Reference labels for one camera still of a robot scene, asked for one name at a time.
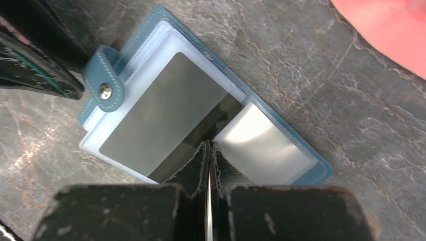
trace metal card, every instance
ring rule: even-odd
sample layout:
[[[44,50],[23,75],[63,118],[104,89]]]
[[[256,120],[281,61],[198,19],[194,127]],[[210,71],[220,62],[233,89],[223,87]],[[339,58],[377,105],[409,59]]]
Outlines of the metal card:
[[[99,152],[151,180],[163,182],[188,162],[202,141],[213,139],[240,110],[241,104],[235,98],[184,54],[177,53]]]

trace marble surface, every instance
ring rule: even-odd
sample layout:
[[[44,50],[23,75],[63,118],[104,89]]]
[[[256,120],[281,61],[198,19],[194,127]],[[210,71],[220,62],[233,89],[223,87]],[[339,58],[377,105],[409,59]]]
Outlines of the marble surface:
[[[163,4],[331,163],[327,184],[358,197],[378,240],[426,239],[426,81],[327,0],[47,2],[87,54]],[[83,101],[0,92],[0,219],[25,240],[62,186],[138,182],[78,149]]]

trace stitching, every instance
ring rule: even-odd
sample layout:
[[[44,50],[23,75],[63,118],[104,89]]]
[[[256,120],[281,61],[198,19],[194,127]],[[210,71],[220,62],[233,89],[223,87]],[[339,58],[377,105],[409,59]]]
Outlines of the stitching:
[[[157,50],[157,48],[161,45],[161,43],[163,43],[163,41],[167,38],[167,37],[169,37],[171,35],[171,33],[169,33],[169,32],[167,32],[166,33],[166,35],[163,37],[163,38],[161,38],[160,40],[158,40],[158,43],[154,46],[154,48],[152,48],[152,50],[150,51],[150,52],[148,52],[147,53],[147,57],[146,58],[144,58],[144,59],[142,59],[141,61],[140,61],[140,64],[139,64],[139,66],[142,66],[142,65],[144,65],[145,63],[146,63],[146,61],[152,56],[152,54]],[[129,82],[131,82],[134,78],[135,78],[135,73],[136,72],[134,72],[134,73],[132,73],[132,75],[125,81],[125,84],[127,84],[127,83],[129,83]]]
[[[112,53],[116,55],[117,53],[111,49],[104,49],[106,52]],[[84,122],[84,114],[86,113],[87,109],[89,108],[90,104],[93,102],[93,98],[91,98],[85,105],[84,109],[80,112],[80,120],[81,122]]]
[[[90,81],[86,78],[86,75],[85,75],[85,74],[83,74],[83,78],[84,78],[85,82],[87,83],[87,86],[89,87],[90,92],[92,92],[93,97],[97,100],[98,104],[99,104],[102,108],[110,109],[110,108],[112,108],[115,104],[117,104],[117,102],[119,101],[119,98],[121,97],[120,87],[119,87],[119,85],[118,85],[118,83],[117,83],[117,80],[116,80],[116,79],[114,78],[114,76],[111,74],[110,69],[107,67],[107,65],[106,65],[106,64],[105,64],[105,62],[103,61],[103,59],[102,59],[102,55],[101,55],[99,52],[96,52],[96,55],[98,56],[98,58],[99,58],[100,62],[102,63],[102,65],[103,65],[103,67],[105,68],[105,70],[107,71],[108,75],[109,75],[109,76],[111,77],[111,79],[113,80],[115,87],[117,88],[117,97],[116,97],[116,99],[114,100],[114,102],[113,102],[111,105],[109,105],[109,106],[104,106],[104,105],[102,104],[101,100],[99,99],[99,97],[96,95],[95,91],[93,90],[92,85],[90,84]]]
[[[139,55],[140,52],[142,52],[142,50],[145,48],[145,46],[148,44],[148,42],[154,37],[154,32],[159,29],[160,26],[157,26],[152,32],[151,34],[147,37],[147,39],[144,40],[144,43],[141,45],[141,47],[138,48],[138,51],[131,57],[131,59],[128,61],[128,63],[125,65],[125,67],[122,70],[122,73],[125,73],[130,66],[132,66],[134,64],[134,62],[137,59],[137,56]],[[139,64],[139,66],[142,66],[146,60],[152,55],[152,53],[158,48],[158,46],[169,36],[169,34],[166,34],[163,38],[161,38],[158,43],[152,48],[152,50],[147,54],[147,58],[143,59],[143,61],[141,61],[141,64]]]
[[[140,38],[140,34],[142,33],[142,31],[145,30],[146,26],[151,22],[151,20],[154,18],[155,14],[161,14],[163,16],[165,16],[164,14],[155,11],[153,12],[150,17],[147,19],[146,23],[142,26],[142,28],[136,33],[135,38],[130,42],[130,44],[128,45],[128,47],[125,47],[120,55],[120,58],[118,59],[118,61],[116,62],[116,64],[114,65],[114,68],[118,66],[118,64],[120,63],[120,61],[122,60],[122,58],[127,54],[127,52],[130,50],[130,48],[133,46],[133,44],[136,42],[137,39]]]
[[[162,16],[164,16],[164,17],[166,17],[167,18],[167,16],[166,15],[164,15],[163,13],[161,13],[161,12],[158,12],[158,11],[155,11],[155,12],[153,12],[152,14],[151,14],[151,16],[149,17],[149,19],[146,21],[146,23],[145,23],[145,25],[141,28],[141,30],[139,30],[138,32],[137,32],[137,34],[136,34],[136,36],[137,37],[135,37],[132,41],[131,41],[131,43],[129,44],[129,46],[128,47],[126,47],[125,49],[123,49],[123,53],[121,54],[121,56],[120,56],[120,58],[118,59],[118,61],[117,61],[117,63],[115,64],[115,67],[117,67],[117,65],[119,64],[119,62],[122,60],[122,58],[124,57],[124,55],[126,55],[127,54],[127,52],[129,51],[129,49],[133,46],[133,44],[135,43],[135,41],[137,40],[137,39],[139,39],[140,38],[140,34],[141,34],[141,32],[142,31],[144,31],[144,29],[146,28],[146,26],[149,24],[149,22],[154,18],[154,14],[161,14]],[[201,45],[199,45],[199,44],[197,44],[197,43],[194,43],[194,41],[192,40],[192,39],[185,39],[185,40],[187,40],[187,41],[189,41],[192,45],[195,45],[198,49],[203,49],[202,48],[202,46]],[[191,49],[191,51],[194,53],[194,54],[196,54],[196,55],[198,55],[198,56],[200,56],[200,54],[199,53],[197,53],[197,52],[194,52],[192,49]],[[210,63],[212,63],[217,69],[219,69],[219,70],[222,70],[221,71],[221,73],[222,74],[224,74],[233,84],[235,84],[237,87],[239,87],[240,88],[240,90],[242,90],[247,96],[250,96],[249,94],[248,94],[248,92],[245,90],[245,87],[243,87],[240,83],[237,83],[237,82],[235,82],[235,81],[233,81],[233,79],[232,78],[230,78],[229,77],[229,75],[228,74],[226,74],[226,73],[224,73],[225,72],[225,70],[223,69],[223,68],[221,68],[216,62],[211,62],[211,61],[209,61]],[[288,132],[288,130],[284,127],[284,126],[282,126],[282,124],[281,123],[279,123],[269,112],[267,112],[265,109],[263,109],[264,110],[264,114],[266,114],[267,116],[269,116],[270,117],[270,119],[272,119],[273,120],[273,122],[278,126],[278,128],[282,131],[282,132],[284,132],[285,134],[286,134],[286,136],[287,137],[289,137],[290,136],[290,139],[292,140],[292,141],[294,141],[294,142],[296,142],[297,144],[298,144],[298,146],[301,146],[311,157],[314,157],[314,159],[316,159],[317,160],[317,162],[319,162],[320,164],[321,164],[321,166],[324,168],[324,173],[320,176],[320,177],[318,177],[316,180],[314,180],[313,182],[312,182],[312,184],[315,184],[315,183],[318,183],[319,181],[321,181],[325,176],[326,176],[326,174],[328,173],[328,171],[327,171],[327,169],[326,169],[326,167],[325,167],[325,165],[318,159],[318,158],[315,158],[315,156],[313,156],[313,154],[308,150],[308,149],[306,149],[306,147],[302,144],[302,143],[300,143],[299,142],[299,140],[297,140],[295,137],[293,137],[292,135],[290,135],[290,133]]]

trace wallet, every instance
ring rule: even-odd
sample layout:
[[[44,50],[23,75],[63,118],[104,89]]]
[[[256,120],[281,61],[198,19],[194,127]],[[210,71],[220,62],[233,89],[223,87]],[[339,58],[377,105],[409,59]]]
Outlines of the wallet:
[[[205,140],[257,185],[318,184],[331,166],[166,8],[121,51],[100,46],[83,78],[80,147],[149,183],[187,165]]]

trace red object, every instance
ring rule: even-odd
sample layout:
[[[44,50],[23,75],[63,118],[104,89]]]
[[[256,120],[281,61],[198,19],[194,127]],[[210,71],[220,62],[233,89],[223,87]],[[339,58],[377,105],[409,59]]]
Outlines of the red object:
[[[379,52],[426,79],[426,0],[332,0]]]

